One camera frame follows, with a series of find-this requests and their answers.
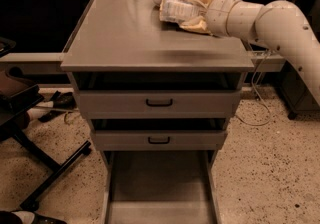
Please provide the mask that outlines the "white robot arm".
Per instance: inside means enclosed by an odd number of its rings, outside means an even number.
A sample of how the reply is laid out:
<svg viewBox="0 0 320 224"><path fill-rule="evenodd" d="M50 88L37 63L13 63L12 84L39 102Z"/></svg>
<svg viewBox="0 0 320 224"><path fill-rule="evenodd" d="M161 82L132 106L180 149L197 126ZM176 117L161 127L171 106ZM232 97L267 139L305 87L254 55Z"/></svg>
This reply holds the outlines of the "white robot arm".
<svg viewBox="0 0 320 224"><path fill-rule="evenodd" d="M200 24L215 36L262 45L287 60L320 104L320 43L301 10L285 0L267 5L242 0L213 0L187 28Z"/></svg>

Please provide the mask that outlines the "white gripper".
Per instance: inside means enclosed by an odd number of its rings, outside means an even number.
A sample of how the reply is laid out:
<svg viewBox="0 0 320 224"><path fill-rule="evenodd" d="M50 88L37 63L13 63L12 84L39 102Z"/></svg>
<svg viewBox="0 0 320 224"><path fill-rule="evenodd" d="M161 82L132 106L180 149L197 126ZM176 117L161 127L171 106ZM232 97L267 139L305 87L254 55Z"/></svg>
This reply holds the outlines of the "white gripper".
<svg viewBox="0 0 320 224"><path fill-rule="evenodd" d="M184 21L179 27L188 32L198 34L212 34L220 37L232 37L228 30L229 16L234 6L240 0L187 0L188 2L207 8L205 18L198 16Z"/></svg>

